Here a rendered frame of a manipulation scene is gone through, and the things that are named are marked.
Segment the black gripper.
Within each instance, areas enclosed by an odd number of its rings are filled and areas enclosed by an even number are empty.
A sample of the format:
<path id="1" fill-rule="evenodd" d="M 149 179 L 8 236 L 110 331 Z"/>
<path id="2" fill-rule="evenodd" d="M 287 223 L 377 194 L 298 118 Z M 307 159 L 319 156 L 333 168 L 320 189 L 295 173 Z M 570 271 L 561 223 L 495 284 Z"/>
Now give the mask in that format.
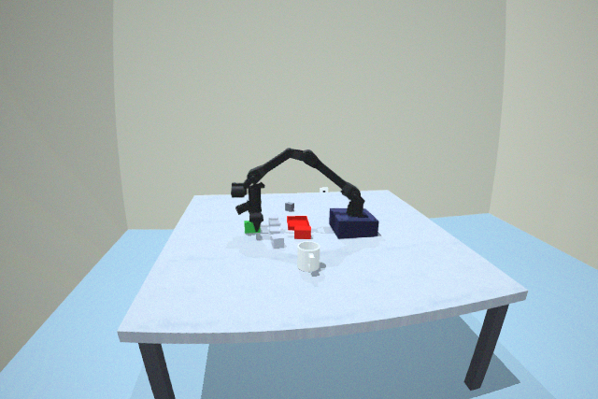
<path id="1" fill-rule="evenodd" d="M 259 232 L 261 227 L 261 222 L 263 221 L 263 214 L 262 214 L 262 200 L 259 199 L 249 199 L 249 222 L 253 222 L 254 228 L 256 232 Z"/>

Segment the red tray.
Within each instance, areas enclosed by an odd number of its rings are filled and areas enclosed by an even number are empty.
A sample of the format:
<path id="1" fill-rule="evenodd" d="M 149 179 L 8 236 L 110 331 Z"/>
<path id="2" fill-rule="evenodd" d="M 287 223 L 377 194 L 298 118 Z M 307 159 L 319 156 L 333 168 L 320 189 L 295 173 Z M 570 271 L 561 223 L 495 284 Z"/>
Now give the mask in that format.
<path id="1" fill-rule="evenodd" d="M 309 226 L 307 216 L 287 216 L 287 225 L 289 231 L 294 231 L 295 226 Z"/>

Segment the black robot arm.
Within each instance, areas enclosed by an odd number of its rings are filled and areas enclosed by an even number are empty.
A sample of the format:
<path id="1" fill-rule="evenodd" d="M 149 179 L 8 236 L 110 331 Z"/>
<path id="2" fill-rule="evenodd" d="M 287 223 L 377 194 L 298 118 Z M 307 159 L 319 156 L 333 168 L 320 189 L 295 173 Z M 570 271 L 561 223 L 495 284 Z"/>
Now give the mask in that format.
<path id="1" fill-rule="evenodd" d="M 346 182 L 324 163 L 322 163 L 312 150 L 294 150 L 287 148 L 267 163 L 250 169 L 250 171 L 247 173 L 247 180 L 245 180 L 245 183 L 232 183 L 231 197 L 245 198 L 246 195 L 248 195 L 249 189 L 249 199 L 261 198 L 261 188 L 264 188 L 264 184 L 262 184 L 262 182 L 257 182 L 261 180 L 269 171 L 282 164 L 289 158 L 303 161 L 305 164 L 322 172 L 324 176 L 340 187 L 342 189 L 341 193 L 346 196 L 348 200 L 350 200 L 349 204 L 347 205 L 346 213 L 348 213 L 351 217 L 363 217 L 363 204 L 365 201 L 361 197 L 361 192 L 355 186 L 351 185 L 349 182 Z M 250 206 L 248 199 L 246 203 L 235 206 L 235 210 L 238 215 L 246 211 L 249 212 Z"/>

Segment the green gauge with white pin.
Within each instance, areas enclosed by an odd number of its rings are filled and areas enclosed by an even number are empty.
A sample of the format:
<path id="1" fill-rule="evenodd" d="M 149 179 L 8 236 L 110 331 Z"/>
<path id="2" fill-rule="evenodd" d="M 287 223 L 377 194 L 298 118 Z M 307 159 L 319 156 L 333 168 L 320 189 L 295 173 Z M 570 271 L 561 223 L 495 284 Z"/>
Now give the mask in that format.
<path id="1" fill-rule="evenodd" d="M 268 226 L 268 224 L 262 224 L 261 225 L 261 227 L 267 227 L 267 226 Z M 244 231 L 245 231 L 245 234 L 260 233 L 261 232 L 261 227 L 259 229 L 259 232 L 256 232 L 255 228 L 254 228 L 253 222 L 244 221 Z"/>

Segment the red block with white cylindrical pin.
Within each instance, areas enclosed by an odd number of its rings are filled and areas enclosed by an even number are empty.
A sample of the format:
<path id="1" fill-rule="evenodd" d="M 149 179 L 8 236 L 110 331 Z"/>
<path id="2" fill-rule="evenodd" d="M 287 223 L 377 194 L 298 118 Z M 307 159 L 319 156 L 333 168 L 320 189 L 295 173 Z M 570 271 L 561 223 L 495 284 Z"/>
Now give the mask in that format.
<path id="1" fill-rule="evenodd" d="M 311 239 L 311 226 L 295 226 L 294 231 L 285 231 L 286 234 L 294 234 L 294 239 Z"/>

